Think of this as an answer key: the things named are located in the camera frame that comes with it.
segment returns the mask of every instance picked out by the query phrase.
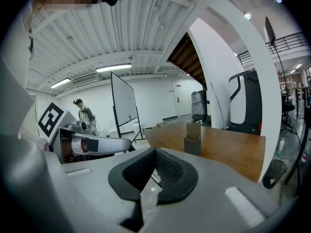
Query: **baseboard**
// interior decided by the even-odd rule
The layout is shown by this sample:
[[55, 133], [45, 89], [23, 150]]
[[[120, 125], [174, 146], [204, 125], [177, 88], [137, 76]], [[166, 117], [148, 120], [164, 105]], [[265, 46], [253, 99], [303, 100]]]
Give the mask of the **baseboard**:
[[164, 120], [173, 119], [173, 118], [176, 118], [176, 117], [178, 117], [178, 116], [171, 116], [171, 117], [164, 118], [162, 120], [164, 121]]
[[124, 132], [124, 133], [121, 133], [121, 135], [124, 135], [124, 134], [131, 134], [131, 133], [134, 133], [134, 131]]

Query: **trash can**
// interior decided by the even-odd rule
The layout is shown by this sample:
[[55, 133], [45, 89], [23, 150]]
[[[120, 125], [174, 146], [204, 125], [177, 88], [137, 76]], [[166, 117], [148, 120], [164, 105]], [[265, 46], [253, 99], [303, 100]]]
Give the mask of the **trash can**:
[[273, 160], [270, 163], [268, 171], [262, 180], [262, 184], [267, 189], [271, 189], [280, 180], [286, 172], [286, 165], [280, 160]]

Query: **whiteboard frame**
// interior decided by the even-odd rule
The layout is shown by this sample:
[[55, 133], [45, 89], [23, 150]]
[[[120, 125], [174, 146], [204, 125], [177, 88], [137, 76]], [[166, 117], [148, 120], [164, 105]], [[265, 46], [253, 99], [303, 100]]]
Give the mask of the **whiteboard frame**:
[[[115, 74], [114, 72], [111, 72], [110, 73], [110, 79], [111, 79], [111, 90], [112, 90], [112, 100], [113, 100], [113, 106], [115, 108], [115, 111], [116, 111], [116, 119], [118, 121], [118, 114], [117, 114], [117, 110], [116, 110], [116, 104], [115, 104], [115, 97], [114, 97], [114, 93], [113, 93], [113, 83], [112, 83], [112, 75], [115, 75], [116, 77], [118, 77], [119, 79], [121, 79], [117, 74]], [[125, 82], [123, 79], [121, 79], [125, 84], [127, 84], [131, 89], [133, 89], [133, 87], [131, 87], [127, 82]], [[133, 89], [133, 94], [134, 94], [134, 101], [135, 101], [135, 107], [136, 107], [136, 111], [137, 111], [137, 105], [136, 105], [136, 99], [135, 99], [135, 92], [134, 92], [134, 89]], [[137, 117], [133, 118], [132, 120], [129, 120], [121, 125], [119, 125], [119, 121], [118, 121], [118, 126], [121, 127], [122, 125], [124, 124], [127, 124], [133, 120], [135, 120], [136, 118], [138, 118], [138, 111], [137, 111]]]

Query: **metal railing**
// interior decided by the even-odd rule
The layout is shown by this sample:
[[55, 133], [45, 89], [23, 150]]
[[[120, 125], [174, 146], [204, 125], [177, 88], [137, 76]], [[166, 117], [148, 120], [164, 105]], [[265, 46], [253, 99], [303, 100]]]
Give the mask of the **metal railing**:
[[[299, 33], [290, 34], [285, 37], [276, 39], [275, 40], [276, 50], [274, 47], [270, 46], [269, 42], [266, 43], [266, 46], [270, 54], [275, 54], [276, 50], [278, 52], [282, 52], [282, 51], [286, 51], [289, 49], [309, 46], [309, 43], [308, 43], [307, 38], [304, 36], [304, 34], [302, 32], [299, 32]], [[249, 51], [240, 53], [237, 56], [237, 58], [240, 61], [241, 65], [253, 61]]]

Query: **plastic bottle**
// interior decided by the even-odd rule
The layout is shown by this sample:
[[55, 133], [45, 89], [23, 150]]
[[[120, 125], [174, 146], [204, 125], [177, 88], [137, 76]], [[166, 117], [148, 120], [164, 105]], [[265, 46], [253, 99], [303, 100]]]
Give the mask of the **plastic bottle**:
[[302, 162], [306, 162], [310, 148], [311, 148], [311, 138], [309, 138], [309, 142], [307, 146], [305, 147], [305, 151], [303, 152], [303, 155], [301, 157]]
[[280, 141], [280, 144], [278, 146], [278, 151], [277, 151], [278, 154], [282, 154], [284, 143], [285, 143], [285, 140], [284, 140], [284, 138], [282, 138], [282, 140]]

